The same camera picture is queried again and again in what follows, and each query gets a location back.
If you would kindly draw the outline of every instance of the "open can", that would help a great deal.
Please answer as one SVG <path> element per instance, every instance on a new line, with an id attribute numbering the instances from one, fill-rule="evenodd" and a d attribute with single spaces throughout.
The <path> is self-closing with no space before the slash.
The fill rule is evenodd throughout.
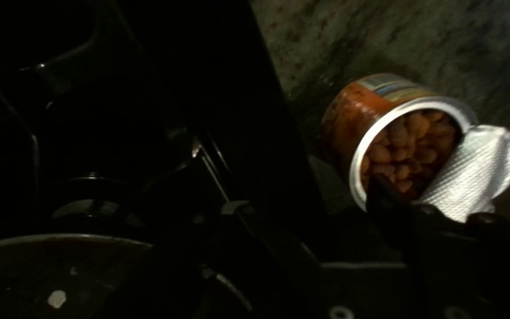
<path id="1" fill-rule="evenodd" d="M 370 149 L 375 149 L 377 143 L 380 145 L 378 140 L 385 138 L 389 129 L 394 129 L 396 135 L 400 129 L 398 122 L 403 122 L 401 126 L 405 126 L 405 120 L 412 124 L 414 119 L 423 117 L 421 113 L 430 117 L 430 112 L 449 119 L 455 145 L 460 136 L 478 122 L 467 104 L 453 97 L 439 96 L 401 76 L 384 73 L 350 81 L 327 106 L 322 119 L 322 143 L 341 159 L 350 195 L 361 209 L 366 209 L 362 172 L 370 165 Z M 410 136 L 412 133 L 417 140 L 410 138 L 410 143 L 414 143 L 417 151 L 416 142 L 423 143 L 424 140 L 421 140 L 421 133 L 416 135 L 414 128 L 408 129 Z"/>

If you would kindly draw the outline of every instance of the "food can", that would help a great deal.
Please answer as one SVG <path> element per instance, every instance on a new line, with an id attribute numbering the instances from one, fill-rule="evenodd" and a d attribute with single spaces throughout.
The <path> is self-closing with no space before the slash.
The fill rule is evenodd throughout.
<path id="1" fill-rule="evenodd" d="M 453 145 L 456 145 L 460 136 L 478 122 L 476 115 L 467 104 L 453 97 L 439 96 L 431 89 L 396 74 L 382 73 L 364 76 L 350 81 L 338 92 L 323 113 L 320 138 L 327 151 L 343 163 L 350 195 L 361 209 L 366 206 L 366 181 L 362 172 L 366 172 L 373 163 L 370 156 L 373 156 L 377 149 L 384 147 L 389 151 L 387 154 L 391 159 L 398 159 L 403 158 L 401 154 L 405 154 L 401 149 L 407 149 L 410 158 L 405 158 L 405 165 L 396 165 L 396 159 L 394 165 L 391 165 L 393 161 L 380 161 L 382 165 L 377 165 L 375 161 L 377 167 L 373 168 L 389 170 L 389 174 L 398 175 L 401 168 L 408 167 L 407 170 L 410 170 L 410 167 L 414 167 L 416 174 L 417 161 L 412 156 L 424 151 L 417 147 L 417 143 L 426 143 L 431 131 L 444 128 L 440 122 L 437 122 L 444 120 L 437 119 L 440 115 L 449 119 L 449 128 L 453 128 L 451 136 L 455 135 L 453 142 L 449 143 Z M 426 129 L 424 126 L 412 126 L 417 122 L 423 124 L 421 120 L 428 122 L 430 126 L 426 126 Z M 407 140 L 408 145 L 401 145 L 401 149 L 398 149 L 398 143 L 403 142 L 396 143 L 396 136 L 400 133 L 410 136 Z M 393 182 L 403 188 L 412 184 L 412 181 Z"/>

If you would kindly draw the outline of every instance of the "can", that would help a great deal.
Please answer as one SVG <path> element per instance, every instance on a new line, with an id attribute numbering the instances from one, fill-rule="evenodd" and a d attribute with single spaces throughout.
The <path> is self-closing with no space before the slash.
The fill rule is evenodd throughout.
<path id="1" fill-rule="evenodd" d="M 327 106 L 322 117 L 322 143 L 325 143 L 327 151 L 343 163 L 350 195 L 361 209 L 366 209 L 362 172 L 368 168 L 371 151 L 377 143 L 385 143 L 384 140 L 396 140 L 394 136 L 400 126 L 398 120 L 408 120 L 412 124 L 414 119 L 421 117 L 417 113 L 428 115 L 428 112 L 437 112 L 451 119 L 453 133 L 458 133 L 455 143 L 478 122 L 476 115 L 465 103 L 439 96 L 428 87 L 389 73 L 350 81 Z M 414 143 L 414 147 L 408 147 L 410 152 L 414 152 L 412 149 L 417 151 L 416 142 L 421 143 L 423 140 L 410 138 L 410 145 Z M 401 167 L 407 165 L 398 165 L 398 168 L 394 168 L 394 165 L 384 165 L 387 170 L 400 170 Z"/>

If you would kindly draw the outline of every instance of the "metal can rim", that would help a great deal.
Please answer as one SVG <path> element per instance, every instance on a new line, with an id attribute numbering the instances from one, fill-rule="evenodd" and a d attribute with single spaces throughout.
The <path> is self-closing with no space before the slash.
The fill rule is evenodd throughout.
<path id="1" fill-rule="evenodd" d="M 359 140 L 357 149 L 355 149 L 352 161 L 348 165 L 348 172 L 346 172 L 350 195 L 362 211 L 366 211 L 366 193 L 364 193 L 364 188 L 361 184 L 361 170 L 359 168 L 361 168 L 364 152 L 368 151 L 373 138 L 387 124 L 391 124 L 394 119 L 398 119 L 405 113 L 417 112 L 417 110 L 440 110 L 440 112 L 447 113 L 458 124 L 462 135 L 465 135 L 472 126 L 478 124 L 478 117 L 474 115 L 474 112 L 465 103 L 453 99 L 453 97 L 447 97 L 447 96 L 428 96 L 428 97 L 410 99 L 410 101 L 398 104 L 396 108 L 389 110 L 387 113 L 384 113 L 377 122 L 371 124 L 371 128 L 366 129 L 366 133 Z"/>

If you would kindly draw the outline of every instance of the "peeled foil lid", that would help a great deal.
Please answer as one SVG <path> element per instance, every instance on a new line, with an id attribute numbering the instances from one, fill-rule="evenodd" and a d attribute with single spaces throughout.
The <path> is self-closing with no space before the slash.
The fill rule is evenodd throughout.
<path id="1" fill-rule="evenodd" d="M 417 202 L 435 206 L 449 220 L 465 221 L 472 213 L 492 213 L 492 198 L 508 186 L 510 131 L 474 126 Z"/>

